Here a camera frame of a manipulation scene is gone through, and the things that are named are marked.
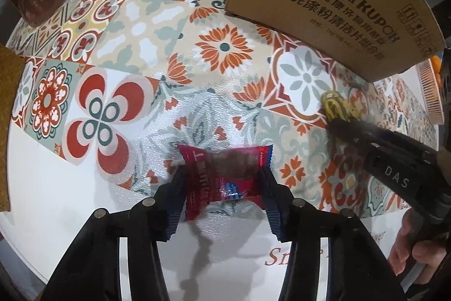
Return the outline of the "right human hand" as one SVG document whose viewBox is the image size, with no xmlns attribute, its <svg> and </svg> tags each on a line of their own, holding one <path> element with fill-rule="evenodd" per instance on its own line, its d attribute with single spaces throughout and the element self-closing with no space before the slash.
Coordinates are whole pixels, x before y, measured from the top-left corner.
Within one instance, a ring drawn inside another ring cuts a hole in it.
<svg viewBox="0 0 451 301">
<path fill-rule="evenodd" d="M 396 275 L 402 273 L 410 256 L 417 263 L 425 265 L 423 272 L 416 278 L 415 284 L 424 285 L 430 282 L 435 271 L 446 256 L 445 245 L 434 240 L 418 241 L 413 243 L 408 237 L 412 230 L 412 214 L 409 209 L 402 218 L 402 224 L 397 233 L 396 240 L 388 256 L 388 262 Z"/>
</svg>

